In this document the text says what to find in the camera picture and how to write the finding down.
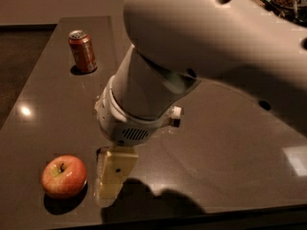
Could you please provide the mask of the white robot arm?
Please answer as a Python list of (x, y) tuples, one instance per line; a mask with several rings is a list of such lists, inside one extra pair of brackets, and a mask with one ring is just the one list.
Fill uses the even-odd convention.
[(175, 124), (176, 101), (201, 80), (266, 101), (273, 114), (306, 131), (306, 30), (251, 0), (125, 0), (131, 45), (95, 104), (111, 146), (98, 160), (96, 194), (121, 191), (143, 144)]

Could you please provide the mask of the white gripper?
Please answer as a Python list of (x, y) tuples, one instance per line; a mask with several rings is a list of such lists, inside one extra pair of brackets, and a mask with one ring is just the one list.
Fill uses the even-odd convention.
[(99, 150), (95, 189), (98, 199), (115, 199), (118, 196), (138, 160), (138, 153), (133, 146), (146, 143), (158, 129), (171, 126), (175, 119), (173, 106), (155, 121), (132, 117), (115, 101), (113, 81), (114, 76), (109, 79), (95, 103), (97, 121), (102, 133), (117, 145)]

